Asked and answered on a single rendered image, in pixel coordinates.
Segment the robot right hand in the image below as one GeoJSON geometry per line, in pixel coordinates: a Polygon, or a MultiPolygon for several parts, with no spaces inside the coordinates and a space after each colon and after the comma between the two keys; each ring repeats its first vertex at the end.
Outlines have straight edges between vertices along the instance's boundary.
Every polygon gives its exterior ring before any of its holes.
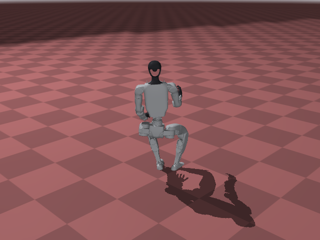
{"type": "Polygon", "coordinates": [[[179,94],[179,96],[181,95],[181,97],[182,97],[182,90],[181,90],[181,87],[180,87],[180,86],[177,86],[177,89],[178,89],[178,94],[179,94]]]}

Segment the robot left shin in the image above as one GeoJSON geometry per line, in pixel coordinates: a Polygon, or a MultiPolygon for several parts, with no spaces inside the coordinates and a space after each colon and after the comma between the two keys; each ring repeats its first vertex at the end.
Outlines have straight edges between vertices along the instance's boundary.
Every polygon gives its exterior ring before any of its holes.
{"type": "Polygon", "coordinates": [[[148,139],[149,139],[150,147],[155,155],[157,164],[159,163],[162,164],[160,159],[160,154],[159,154],[159,145],[158,145],[157,138],[150,138],[148,135],[148,139]]]}

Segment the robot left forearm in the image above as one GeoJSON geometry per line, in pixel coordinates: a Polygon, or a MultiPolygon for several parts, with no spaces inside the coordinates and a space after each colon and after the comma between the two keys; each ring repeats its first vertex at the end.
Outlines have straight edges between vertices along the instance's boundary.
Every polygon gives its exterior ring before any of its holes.
{"type": "MultiPolygon", "coordinates": [[[[136,110],[136,108],[135,108],[135,110],[136,110]]],[[[136,114],[139,116],[139,118],[141,119],[141,120],[147,120],[148,119],[148,117],[146,117],[146,114],[144,113],[144,111],[143,112],[136,112],[136,114]]]]}

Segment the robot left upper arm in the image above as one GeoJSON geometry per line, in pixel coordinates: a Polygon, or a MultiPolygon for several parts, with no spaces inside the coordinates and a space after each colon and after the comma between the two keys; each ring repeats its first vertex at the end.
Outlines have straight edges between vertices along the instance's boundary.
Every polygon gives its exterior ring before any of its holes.
{"type": "Polygon", "coordinates": [[[142,100],[143,100],[143,95],[142,93],[144,92],[144,84],[139,84],[135,88],[135,111],[138,113],[142,113],[144,111],[144,106],[142,105],[142,100]]]}

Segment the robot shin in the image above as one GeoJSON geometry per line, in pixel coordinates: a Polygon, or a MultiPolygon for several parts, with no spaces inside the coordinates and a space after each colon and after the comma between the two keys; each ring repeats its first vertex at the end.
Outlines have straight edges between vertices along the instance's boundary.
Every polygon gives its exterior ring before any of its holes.
{"type": "Polygon", "coordinates": [[[176,166],[179,165],[181,157],[182,157],[182,154],[185,151],[185,148],[186,148],[186,145],[187,145],[187,142],[188,142],[188,136],[189,136],[188,132],[184,133],[183,139],[182,140],[181,139],[177,140],[177,143],[176,143],[176,155],[175,155],[175,160],[174,160],[174,165],[176,164],[176,166]]]}
{"type": "Polygon", "coordinates": [[[162,164],[160,159],[160,154],[159,154],[159,145],[158,145],[157,138],[150,138],[148,135],[148,139],[149,139],[150,147],[155,155],[157,164],[159,163],[162,164]]]}

